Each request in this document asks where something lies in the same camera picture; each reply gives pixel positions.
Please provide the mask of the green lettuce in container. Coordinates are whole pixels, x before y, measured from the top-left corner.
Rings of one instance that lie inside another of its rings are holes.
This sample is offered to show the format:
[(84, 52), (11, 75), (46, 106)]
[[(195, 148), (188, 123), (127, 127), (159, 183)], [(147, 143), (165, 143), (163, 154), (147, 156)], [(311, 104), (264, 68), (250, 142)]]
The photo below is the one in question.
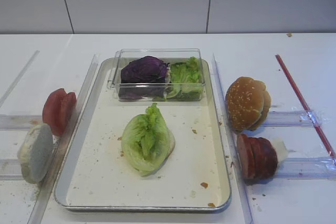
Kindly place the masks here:
[(185, 62), (177, 62), (169, 69), (170, 85), (166, 95), (156, 96), (153, 101), (198, 101), (203, 93), (203, 74), (200, 60), (190, 57)]

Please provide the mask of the bun slice under lettuce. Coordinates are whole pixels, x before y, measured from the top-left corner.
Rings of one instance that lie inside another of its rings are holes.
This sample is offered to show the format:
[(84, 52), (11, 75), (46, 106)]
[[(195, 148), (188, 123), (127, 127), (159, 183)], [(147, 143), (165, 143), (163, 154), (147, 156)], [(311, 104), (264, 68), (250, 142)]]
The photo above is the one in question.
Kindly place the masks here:
[(175, 148), (175, 137), (170, 130), (169, 130), (169, 137), (170, 137), (170, 149), (169, 149), (168, 156), (170, 156), (170, 154), (173, 152)]

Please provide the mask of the lettuce leaf on tray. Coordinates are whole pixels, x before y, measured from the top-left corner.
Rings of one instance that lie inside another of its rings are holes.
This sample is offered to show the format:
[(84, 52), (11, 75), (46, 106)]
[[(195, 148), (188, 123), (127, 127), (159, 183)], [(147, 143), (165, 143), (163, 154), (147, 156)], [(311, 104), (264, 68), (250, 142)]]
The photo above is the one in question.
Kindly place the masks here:
[(141, 176), (161, 168), (169, 157), (169, 128), (156, 103), (144, 114), (133, 117), (126, 125), (121, 141), (124, 157)]

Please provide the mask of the front meat patty slice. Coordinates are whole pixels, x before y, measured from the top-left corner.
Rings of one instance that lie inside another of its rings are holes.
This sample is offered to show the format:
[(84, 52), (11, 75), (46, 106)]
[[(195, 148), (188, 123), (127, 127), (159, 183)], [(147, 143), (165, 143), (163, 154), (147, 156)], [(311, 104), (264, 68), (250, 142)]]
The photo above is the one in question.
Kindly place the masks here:
[(239, 134), (237, 136), (237, 148), (243, 179), (255, 178), (255, 160), (247, 135)]

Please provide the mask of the meat patty slice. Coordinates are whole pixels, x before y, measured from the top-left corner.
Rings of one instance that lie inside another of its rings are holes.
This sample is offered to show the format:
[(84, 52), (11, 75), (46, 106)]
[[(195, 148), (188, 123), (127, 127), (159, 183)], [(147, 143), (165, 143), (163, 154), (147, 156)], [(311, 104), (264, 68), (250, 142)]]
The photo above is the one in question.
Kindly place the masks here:
[(277, 153), (269, 140), (263, 137), (258, 138), (262, 148), (262, 158), (264, 160), (262, 174), (260, 178), (267, 179), (273, 177), (278, 166)]
[(261, 179), (264, 177), (266, 172), (264, 149), (257, 138), (249, 137), (248, 139), (250, 141), (255, 160), (255, 179)]
[(247, 135), (239, 134), (237, 136), (237, 148), (243, 179), (255, 178), (255, 160)]

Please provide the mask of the white cheese slice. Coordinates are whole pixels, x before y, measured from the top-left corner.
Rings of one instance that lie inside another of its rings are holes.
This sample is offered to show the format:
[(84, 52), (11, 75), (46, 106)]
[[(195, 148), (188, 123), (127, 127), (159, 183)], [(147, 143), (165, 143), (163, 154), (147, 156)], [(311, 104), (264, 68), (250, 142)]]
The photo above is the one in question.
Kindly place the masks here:
[(288, 157), (288, 150), (285, 146), (285, 143), (280, 138), (275, 138), (271, 141), (271, 144), (276, 151), (278, 165), (281, 165)]

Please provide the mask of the pale bread bun half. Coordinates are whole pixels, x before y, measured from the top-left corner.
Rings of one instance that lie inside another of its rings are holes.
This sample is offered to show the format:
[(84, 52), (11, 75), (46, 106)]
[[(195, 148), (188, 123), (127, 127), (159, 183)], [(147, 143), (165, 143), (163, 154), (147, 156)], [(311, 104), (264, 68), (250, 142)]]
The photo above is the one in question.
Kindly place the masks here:
[(49, 169), (53, 148), (53, 134), (48, 124), (37, 124), (28, 131), (17, 153), (26, 182), (36, 184), (42, 181)]

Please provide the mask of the purple cabbage leaves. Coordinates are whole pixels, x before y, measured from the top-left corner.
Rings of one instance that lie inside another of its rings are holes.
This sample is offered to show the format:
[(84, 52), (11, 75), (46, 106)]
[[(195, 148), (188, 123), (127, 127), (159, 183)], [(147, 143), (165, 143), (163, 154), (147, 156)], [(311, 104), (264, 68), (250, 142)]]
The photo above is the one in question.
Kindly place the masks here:
[(121, 83), (124, 86), (119, 89), (119, 98), (138, 100), (163, 96), (167, 71), (168, 64), (153, 56), (130, 62), (121, 70)]

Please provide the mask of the clear plastic container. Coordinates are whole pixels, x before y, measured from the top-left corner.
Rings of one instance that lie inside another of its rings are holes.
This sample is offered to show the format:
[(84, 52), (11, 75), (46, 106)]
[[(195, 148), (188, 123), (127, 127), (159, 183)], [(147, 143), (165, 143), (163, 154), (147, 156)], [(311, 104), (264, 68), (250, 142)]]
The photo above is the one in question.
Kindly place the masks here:
[(107, 87), (120, 101), (199, 101), (205, 87), (201, 52), (186, 49), (122, 49)]

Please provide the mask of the rear bun half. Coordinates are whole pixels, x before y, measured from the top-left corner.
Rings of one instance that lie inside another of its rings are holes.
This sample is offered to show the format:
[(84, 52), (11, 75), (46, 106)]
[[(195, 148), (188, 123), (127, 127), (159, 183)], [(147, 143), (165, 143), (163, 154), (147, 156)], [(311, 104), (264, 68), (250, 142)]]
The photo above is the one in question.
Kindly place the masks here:
[(248, 128), (248, 130), (250, 131), (256, 130), (266, 120), (270, 106), (271, 106), (271, 97), (268, 91), (265, 90), (264, 91), (264, 107), (261, 112), (261, 116), (256, 123), (254, 123), (251, 127)]

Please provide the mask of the metal baking tray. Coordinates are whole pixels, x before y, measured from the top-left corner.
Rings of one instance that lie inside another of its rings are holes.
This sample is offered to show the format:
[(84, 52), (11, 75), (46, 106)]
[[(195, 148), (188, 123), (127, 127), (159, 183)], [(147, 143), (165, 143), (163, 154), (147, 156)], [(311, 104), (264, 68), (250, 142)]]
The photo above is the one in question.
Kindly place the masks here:
[(96, 76), (55, 189), (55, 200), (78, 211), (213, 212), (231, 200), (209, 68), (203, 97), (195, 102), (160, 102), (175, 146), (162, 167), (141, 176), (121, 148), (130, 120), (149, 102), (121, 102), (107, 82), (115, 70), (105, 60)]

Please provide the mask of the right upper clear channel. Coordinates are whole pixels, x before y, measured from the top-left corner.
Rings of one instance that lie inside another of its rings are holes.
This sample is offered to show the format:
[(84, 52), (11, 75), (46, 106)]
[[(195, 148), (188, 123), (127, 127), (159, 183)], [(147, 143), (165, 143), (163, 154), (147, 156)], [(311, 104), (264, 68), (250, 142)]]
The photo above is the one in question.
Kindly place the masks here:
[(261, 124), (264, 127), (314, 127), (331, 122), (316, 111), (270, 111), (266, 120)]

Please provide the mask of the clear channel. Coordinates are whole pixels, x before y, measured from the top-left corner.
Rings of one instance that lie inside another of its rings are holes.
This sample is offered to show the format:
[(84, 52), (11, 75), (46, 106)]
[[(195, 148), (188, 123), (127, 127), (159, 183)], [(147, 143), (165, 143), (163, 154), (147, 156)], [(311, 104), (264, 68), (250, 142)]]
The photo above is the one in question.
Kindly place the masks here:
[(266, 120), (261, 124), (264, 127), (314, 127), (331, 122), (316, 111), (270, 111)]
[(29, 130), (43, 121), (41, 115), (4, 115), (1, 114), (1, 131)]
[(331, 157), (287, 158), (278, 166), (274, 178), (335, 180), (335, 161)]

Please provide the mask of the red plastic rail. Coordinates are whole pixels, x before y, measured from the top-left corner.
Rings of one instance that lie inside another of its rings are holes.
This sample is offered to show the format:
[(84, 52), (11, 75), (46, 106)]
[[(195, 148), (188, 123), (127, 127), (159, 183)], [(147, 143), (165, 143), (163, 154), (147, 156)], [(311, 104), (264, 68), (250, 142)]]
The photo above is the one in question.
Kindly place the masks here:
[[(304, 110), (305, 110), (306, 112), (310, 111), (310, 107), (308, 106), (308, 104), (307, 104), (307, 102), (305, 101), (305, 99), (304, 99), (304, 97), (303, 97), (301, 91), (299, 90), (299, 88), (298, 88), (298, 86), (296, 85), (294, 79), (292, 78), (291, 74), (289, 73), (289, 71), (288, 71), (286, 65), (284, 64), (284, 62), (283, 62), (281, 56), (280, 56), (280, 55), (275, 55), (275, 57), (276, 57), (276, 59), (277, 59), (279, 65), (281, 66), (281, 68), (282, 68), (282, 70), (283, 70), (283, 72), (284, 72), (284, 74), (285, 74), (287, 80), (289, 81), (289, 83), (290, 83), (292, 89), (294, 90), (294, 92), (295, 92), (297, 98), (299, 99), (299, 101), (300, 101), (302, 107), (304, 108)], [(326, 148), (326, 150), (327, 150), (329, 156), (330, 156), (330, 157), (333, 159), (333, 161), (335, 162), (335, 151), (334, 151), (333, 147), (331, 146), (331, 144), (330, 144), (328, 138), (327, 138), (326, 135), (324, 134), (324, 132), (323, 132), (321, 126), (319, 126), (319, 125), (316, 124), (316, 123), (313, 123), (313, 126), (314, 126), (314, 129), (315, 129), (315, 131), (317, 132), (318, 136), (320, 137), (320, 139), (321, 139), (323, 145), (325, 146), (325, 148)]]

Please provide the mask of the left clear long rail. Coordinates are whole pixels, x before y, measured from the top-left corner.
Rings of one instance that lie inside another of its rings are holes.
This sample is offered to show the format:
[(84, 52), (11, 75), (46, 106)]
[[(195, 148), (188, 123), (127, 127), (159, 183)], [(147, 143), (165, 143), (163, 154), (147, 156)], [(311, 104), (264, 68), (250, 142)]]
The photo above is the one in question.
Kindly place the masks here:
[(72, 116), (63, 136), (56, 143), (56, 147), (54, 149), (52, 160), (50, 163), (50, 168), (40, 186), (40, 191), (28, 219), (28, 223), (41, 223), (42, 221), (48, 201), (50, 199), (50, 195), (53, 192), (52, 190), (57, 179), (58, 172), (61, 168), (64, 156), (67, 152), (67, 148), (69, 146), (69, 143), (71, 142), (74, 133), (76, 132), (77, 125), (80, 121), (81, 111), (85, 106), (86, 98), (90, 91), (91, 83), (95, 76), (98, 63), (99, 56), (97, 54), (94, 54), (84, 82), (82, 84), (81, 90), (78, 94), (76, 107), (73, 110)]

